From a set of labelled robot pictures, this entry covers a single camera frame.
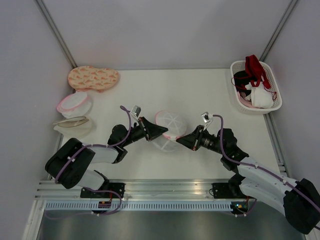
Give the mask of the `white mesh laundry bag pink zipper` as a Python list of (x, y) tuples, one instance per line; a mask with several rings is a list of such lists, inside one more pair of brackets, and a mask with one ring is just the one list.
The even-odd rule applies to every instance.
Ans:
[(177, 151), (181, 147), (177, 139), (186, 134), (187, 122), (177, 113), (161, 110), (155, 115), (155, 123), (168, 129), (152, 141), (155, 147), (166, 153)]

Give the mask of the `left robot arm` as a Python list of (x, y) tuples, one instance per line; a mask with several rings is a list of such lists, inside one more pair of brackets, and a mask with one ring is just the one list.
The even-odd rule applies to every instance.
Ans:
[(45, 164), (45, 170), (56, 184), (65, 189), (82, 187), (87, 196), (105, 198), (111, 195), (110, 180), (98, 170), (89, 170), (91, 164), (120, 163), (128, 151), (126, 146), (141, 139), (155, 140), (168, 131), (168, 128), (139, 117), (133, 126), (126, 128), (115, 125), (106, 145), (84, 144), (77, 138), (70, 138)]

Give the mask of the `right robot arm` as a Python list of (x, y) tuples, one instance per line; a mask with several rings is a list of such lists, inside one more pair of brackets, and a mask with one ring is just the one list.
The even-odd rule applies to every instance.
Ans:
[(252, 197), (284, 215), (289, 224), (304, 235), (317, 228), (320, 222), (320, 194), (314, 184), (303, 178), (295, 180), (260, 165), (237, 146), (230, 128), (210, 134), (203, 125), (178, 138), (177, 143), (197, 151), (205, 148), (221, 154), (223, 166), (234, 172), (228, 192), (239, 198)]

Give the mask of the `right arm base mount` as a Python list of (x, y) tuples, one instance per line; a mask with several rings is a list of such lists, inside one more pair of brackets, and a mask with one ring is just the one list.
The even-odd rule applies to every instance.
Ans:
[(243, 194), (238, 186), (233, 186), (228, 182), (214, 182), (211, 188), (207, 191), (214, 199), (227, 199), (227, 200), (246, 200), (254, 199), (252, 196)]

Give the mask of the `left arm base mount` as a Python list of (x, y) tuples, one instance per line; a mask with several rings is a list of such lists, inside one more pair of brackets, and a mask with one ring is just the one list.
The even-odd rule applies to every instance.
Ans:
[(81, 189), (80, 198), (82, 199), (122, 199), (125, 193), (125, 183), (109, 182), (102, 185), (98, 190), (88, 187)]

